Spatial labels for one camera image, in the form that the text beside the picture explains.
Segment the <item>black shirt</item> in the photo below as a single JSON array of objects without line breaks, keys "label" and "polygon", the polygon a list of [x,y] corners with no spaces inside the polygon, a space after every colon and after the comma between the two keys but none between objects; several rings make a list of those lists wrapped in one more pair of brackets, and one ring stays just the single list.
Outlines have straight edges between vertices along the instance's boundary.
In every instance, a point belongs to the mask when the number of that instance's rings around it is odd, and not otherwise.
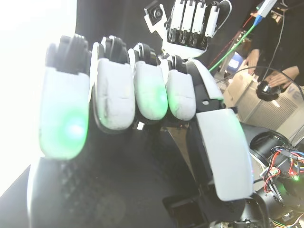
[{"label": "black shirt", "polygon": [[[304,7],[288,10],[285,13],[285,23],[281,42],[270,67],[284,70],[297,66],[300,74],[294,80],[304,86]],[[279,41],[282,23],[277,24],[270,16],[261,21],[254,30],[251,49],[259,49],[261,56],[258,66],[268,66]],[[257,69],[255,73],[264,76],[266,70]]]}]

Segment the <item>dark background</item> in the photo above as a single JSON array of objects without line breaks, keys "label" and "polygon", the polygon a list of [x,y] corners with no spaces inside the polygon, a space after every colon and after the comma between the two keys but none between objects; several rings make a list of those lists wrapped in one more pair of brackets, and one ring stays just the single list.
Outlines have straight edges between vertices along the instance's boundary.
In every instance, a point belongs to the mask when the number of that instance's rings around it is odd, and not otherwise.
[{"label": "dark background", "polygon": [[[258,0],[230,0],[232,12],[225,25],[209,44],[208,51],[199,59],[207,66],[221,49],[234,37],[249,11]],[[159,54],[162,46],[157,33],[151,34],[144,20],[143,8],[152,0],[78,0],[76,33],[89,41],[90,47],[103,36],[115,35],[128,48],[138,42],[146,43]],[[159,1],[167,16],[174,0]],[[26,192],[29,168],[0,197],[0,227],[28,228]]]}]

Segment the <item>person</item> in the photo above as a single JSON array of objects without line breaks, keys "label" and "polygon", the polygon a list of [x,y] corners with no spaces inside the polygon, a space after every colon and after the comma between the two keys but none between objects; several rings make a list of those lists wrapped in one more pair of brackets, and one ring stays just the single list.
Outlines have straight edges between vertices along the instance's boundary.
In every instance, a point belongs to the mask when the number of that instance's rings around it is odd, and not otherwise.
[{"label": "person", "polygon": [[[267,16],[255,28],[251,44],[252,51],[246,58],[245,65],[268,67],[273,58],[271,68],[281,70],[298,85],[304,86],[304,4],[301,3],[302,0],[293,2],[294,6],[298,7],[286,10],[283,30],[283,20],[277,24],[271,16]],[[281,30],[281,40],[274,55]],[[249,69],[248,73],[258,75],[258,81],[264,78],[269,87],[281,86],[286,89],[292,83],[277,71],[253,68]]]}]

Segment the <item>glowing green light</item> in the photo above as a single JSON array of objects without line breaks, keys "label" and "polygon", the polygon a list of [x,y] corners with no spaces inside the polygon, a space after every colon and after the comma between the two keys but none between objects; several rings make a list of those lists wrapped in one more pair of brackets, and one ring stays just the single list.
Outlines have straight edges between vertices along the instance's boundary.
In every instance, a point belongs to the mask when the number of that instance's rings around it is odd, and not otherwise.
[{"label": "glowing green light", "polygon": [[294,179],[295,181],[299,181],[299,180],[300,180],[300,178],[299,178],[298,175],[293,176],[293,179]]},{"label": "glowing green light", "polygon": [[79,110],[60,113],[54,113],[53,121],[40,129],[40,146],[48,157],[71,159],[85,144],[88,114]]}]

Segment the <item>human hand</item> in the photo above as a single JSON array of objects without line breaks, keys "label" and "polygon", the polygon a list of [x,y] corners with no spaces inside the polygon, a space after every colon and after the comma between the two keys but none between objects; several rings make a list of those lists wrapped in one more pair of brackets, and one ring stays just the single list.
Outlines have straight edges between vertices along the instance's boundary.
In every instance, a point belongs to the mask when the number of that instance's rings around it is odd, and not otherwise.
[{"label": "human hand", "polygon": [[[294,80],[299,75],[299,68],[297,66],[292,66],[290,68],[287,68],[283,70],[283,73],[285,73],[288,77],[290,77],[292,80]],[[292,84],[292,81],[290,81],[287,77],[285,77],[281,73],[276,73],[270,75],[268,78],[268,86],[269,87],[275,87],[279,85],[283,85],[283,89],[287,88]]]},{"label": "human hand", "polygon": [[[244,65],[248,63],[248,67],[255,67],[258,62],[258,58],[260,57],[260,50],[259,49],[253,49],[249,56],[246,58]],[[253,74],[255,68],[248,69],[248,73],[251,75]]]}]

